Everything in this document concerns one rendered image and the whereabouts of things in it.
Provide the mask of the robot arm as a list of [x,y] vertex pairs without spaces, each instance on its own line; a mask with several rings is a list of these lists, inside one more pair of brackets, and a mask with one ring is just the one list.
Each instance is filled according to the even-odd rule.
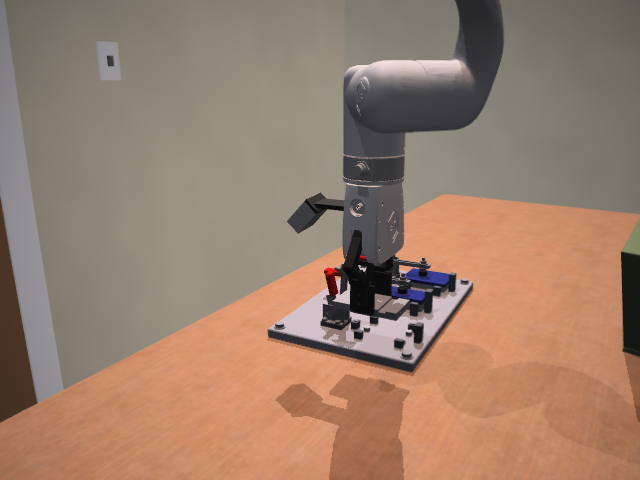
[[[500,0],[455,0],[459,31],[451,61],[390,60],[349,68],[343,85],[343,176],[404,177],[405,133],[458,130],[482,111],[504,47]],[[322,193],[287,220],[300,233],[344,200]]]

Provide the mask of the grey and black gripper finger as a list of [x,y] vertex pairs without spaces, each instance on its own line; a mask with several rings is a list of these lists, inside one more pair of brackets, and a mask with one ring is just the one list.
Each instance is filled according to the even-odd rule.
[[[350,311],[372,316],[375,309],[375,286],[372,285],[374,265],[359,260],[362,251],[362,233],[354,230],[343,265],[350,284]],[[366,275],[359,266],[367,266]]]
[[374,266],[372,285],[375,286],[375,294],[391,296],[392,268],[392,257],[385,261],[383,264]]

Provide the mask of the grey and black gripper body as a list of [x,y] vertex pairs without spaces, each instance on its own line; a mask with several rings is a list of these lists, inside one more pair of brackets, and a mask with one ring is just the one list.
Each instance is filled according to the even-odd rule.
[[347,183],[342,233],[344,259],[354,230],[359,230],[360,256],[379,266],[404,245],[404,177],[393,181],[360,181],[343,176],[343,181]]

